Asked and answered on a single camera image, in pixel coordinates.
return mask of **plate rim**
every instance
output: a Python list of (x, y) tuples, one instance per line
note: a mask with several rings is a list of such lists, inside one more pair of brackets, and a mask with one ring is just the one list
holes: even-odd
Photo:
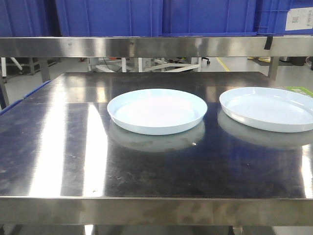
[[(184, 122), (184, 123), (181, 123), (181, 124), (178, 124), (178, 125), (168, 125), (168, 126), (146, 126), (146, 125), (134, 125), (132, 123), (129, 123), (129, 122), (125, 122), (125, 121), (121, 121), (120, 119), (116, 118), (115, 115), (112, 114), (112, 112), (110, 112), (110, 105), (112, 105), (112, 101), (118, 99), (119, 97), (121, 96), (124, 96), (124, 95), (128, 95), (129, 93), (136, 93), (136, 92), (141, 92), (141, 91), (150, 91), (150, 90), (166, 90), (166, 91), (175, 91), (177, 93), (184, 93), (184, 94), (188, 94), (190, 96), (193, 96), (195, 97), (196, 99), (198, 99), (201, 103), (203, 103), (205, 105), (205, 109), (203, 110), (203, 114), (200, 114), (197, 118), (195, 119), (192, 119), (191, 121), (188, 121), (188, 122)], [(120, 94), (116, 97), (114, 97), (112, 100), (109, 101), (108, 105), (107, 105), (107, 111), (110, 115), (110, 117), (113, 119), (113, 120), (118, 120), (124, 124), (127, 124), (127, 125), (132, 125), (132, 126), (137, 126), (137, 127), (143, 127), (143, 128), (155, 128), (155, 129), (158, 129), (158, 128), (172, 128), (172, 127), (179, 127), (179, 126), (184, 126), (184, 125), (187, 125), (187, 124), (190, 124), (192, 122), (195, 122), (197, 120), (199, 120), (200, 118), (203, 118), (203, 116), (206, 114), (208, 110), (208, 107), (207, 107), (207, 104), (206, 102), (200, 98), (199, 96), (195, 95), (195, 94), (192, 94), (192, 93), (189, 93), (189, 92), (185, 92), (185, 91), (181, 91), (181, 90), (175, 90), (175, 89), (168, 89), (168, 88), (149, 88), (149, 89), (139, 89), (139, 90), (134, 90), (134, 91), (130, 91), (130, 92), (126, 92), (126, 93), (123, 93), (123, 94)]]

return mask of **metal frame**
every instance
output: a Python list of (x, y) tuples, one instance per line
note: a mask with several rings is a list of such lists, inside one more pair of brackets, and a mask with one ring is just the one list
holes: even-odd
[(313, 37), (34, 37), (0, 38), (0, 57), (39, 57), (43, 81), (50, 80), (50, 57), (272, 57), (275, 79), (279, 56), (313, 54)]

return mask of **table leg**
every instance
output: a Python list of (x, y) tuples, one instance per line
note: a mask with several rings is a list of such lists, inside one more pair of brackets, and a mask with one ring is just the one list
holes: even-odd
[(2, 72), (0, 72), (0, 105), (2, 109), (9, 105), (9, 99), (2, 78)]
[(41, 78), (42, 78), (43, 82), (51, 80), (47, 59), (46, 58), (38, 58), (38, 61), (39, 61), (39, 66), (40, 66), (40, 71), (41, 71)]
[(35, 75), (35, 66), (34, 66), (33, 57), (29, 57), (28, 58), (28, 63), (29, 63), (29, 66), (30, 66), (30, 74), (31, 75)]
[(241, 226), (229, 226), (228, 235), (243, 235), (243, 228)]
[(270, 58), (270, 64), (269, 64), (269, 71), (268, 71), (268, 77), (275, 80), (277, 76), (278, 71), (278, 65), (279, 65), (279, 56), (271, 57)]

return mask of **black tape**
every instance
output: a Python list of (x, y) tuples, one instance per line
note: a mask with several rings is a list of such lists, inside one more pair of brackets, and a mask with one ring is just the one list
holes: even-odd
[(272, 42), (273, 42), (273, 37), (272, 36), (269, 36), (267, 39), (266, 39), (266, 43), (265, 43), (265, 46), (264, 46), (264, 50), (270, 50), (271, 46), (272, 46)]

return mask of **stainless steel table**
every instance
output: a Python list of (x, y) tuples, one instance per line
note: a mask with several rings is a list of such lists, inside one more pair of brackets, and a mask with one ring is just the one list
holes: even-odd
[[(313, 225), (313, 132), (265, 132), (226, 117), (219, 95), (246, 86), (272, 80), (259, 72), (61, 75), (0, 117), (0, 222)], [(145, 88), (198, 95), (208, 105), (203, 123), (154, 138), (114, 125), (107, 103)]]

